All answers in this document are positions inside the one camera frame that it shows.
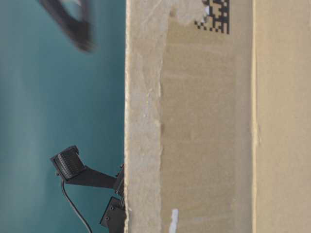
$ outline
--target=cardboard box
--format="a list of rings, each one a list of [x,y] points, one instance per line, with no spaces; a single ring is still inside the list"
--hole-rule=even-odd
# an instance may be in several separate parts
[[[128,232],[310,232],[310,9],[127,1]]]

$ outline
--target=cardboard seam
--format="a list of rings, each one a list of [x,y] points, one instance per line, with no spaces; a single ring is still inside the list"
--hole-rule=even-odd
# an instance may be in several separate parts
[[[256,0],[253,0],[253,33],[252,33],[252,233],[257,233],[257,147],[258,134],[258,103],[257,103],[257,49],[256,49]]]

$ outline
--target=black bracket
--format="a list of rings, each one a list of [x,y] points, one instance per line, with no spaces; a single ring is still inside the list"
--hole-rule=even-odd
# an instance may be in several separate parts
[[[67,184],[110,188],[121,197],[112,197],[104,212],[100,224],[109,229],[109,233],[123,233],[126,219],[124,203],[124,165],[115,177],[90,169],[83,165],[79,158],[79,150],[71,146],[53,156],[50,160]]]
[[[125,209],[122,201],[112,197],[106,207],[100,224],[109,229],[109,233],[123,233],[126,219]]]

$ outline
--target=brown cardboard surface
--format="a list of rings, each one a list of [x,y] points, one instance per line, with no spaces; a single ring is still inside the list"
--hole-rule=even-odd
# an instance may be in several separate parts
[[[257,233],[311,232],[310,9],[256,2]]]
[[[230,35],[201,1],[128,1],[125,163],[130,232],[251,231],[252,4]]]
[[[310,232],[311,3],[127,0],[127,231]]]

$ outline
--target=teal background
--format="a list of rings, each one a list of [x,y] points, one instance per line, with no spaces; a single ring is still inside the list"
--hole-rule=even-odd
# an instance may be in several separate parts
[[[89,167],[123,163],[125,0],[93,0],[96,49],[77,50],[35,0],[0,7],[0,232],[85,233],[49,158],[76,144]],[[113,195],[66,185],[94,233]]]

